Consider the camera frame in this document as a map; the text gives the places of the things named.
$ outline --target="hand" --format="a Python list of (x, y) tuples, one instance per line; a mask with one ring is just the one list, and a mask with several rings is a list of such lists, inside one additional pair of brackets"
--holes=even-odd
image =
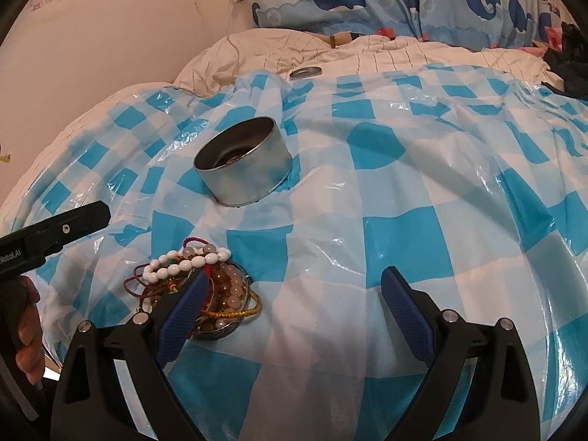
[(43, 351), (43, 329), (40, 326), (39, 311), (36, 304), (39, 292), (28, 277), (20, 277), (26, 286), (29, 301), (18, 324), (18, 336), (25, 345), (17, 353), (17, 365), (26, 374), (31, 384), (36, 384), (45, 373), (45, 353)]

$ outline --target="pillow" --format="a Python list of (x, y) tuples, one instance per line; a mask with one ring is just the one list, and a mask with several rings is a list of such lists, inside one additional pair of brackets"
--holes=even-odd
[(415, 36), (472, 50), (547, 43), (545, 28), (573, 22), (561, 0), (249, 1), (262, 28)]

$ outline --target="plastic sheet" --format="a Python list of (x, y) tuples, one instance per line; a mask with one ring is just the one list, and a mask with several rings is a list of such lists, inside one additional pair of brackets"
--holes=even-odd
[[(193, 157), (253, 116), (279, 122), (293, 171), (258, 203), (219, 206)], [(122, 280), (138, 263), (191, 235), (231, 248), (264, 311), (220, 341), (187, 342), (166, 367), (211, 441), (384, 439), (425, 371), (381, 300), (389, 265), (468, 321), (514, 320), (547, 439), (588, 381), (587, 116), (471, 66), (292, 85), (257, 72), (207, 100), (162, 87), (73, 139), (2, 231), (111, 206), (110, 227), (31, 274), (60, 358), (80, 321), (128, 319)]]

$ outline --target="metal can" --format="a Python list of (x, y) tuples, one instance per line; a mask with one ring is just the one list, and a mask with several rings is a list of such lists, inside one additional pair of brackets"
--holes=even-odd
[(276, 122), (255, 117), (213, 137), (194, 168), (219, 203), (240, 207), (272, 193), (288, 177), (292, 156)]

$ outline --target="white bedsheet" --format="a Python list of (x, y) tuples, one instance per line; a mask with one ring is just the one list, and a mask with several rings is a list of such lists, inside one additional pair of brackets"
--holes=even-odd
[(378, 35), (363, 36), (332, 49), (313, 35), (279, 29), (248, 30), (219, 40), (190, 61), (175, 84), (208, 97), (233, 84), (237, 76), (259, 69), (287, 78), (292, 70), (319, 66), (323, 78), (334, 78), (405, 71), (430, 63), (489, 67), (523, 81), (545, 81), (563, 89), (562, 79), (549, 72), (547, 63), (521, 50), (486, 49), (474, 53), (444, 43), (420, 42), (413, 37), (399, 36), (390, 41)]

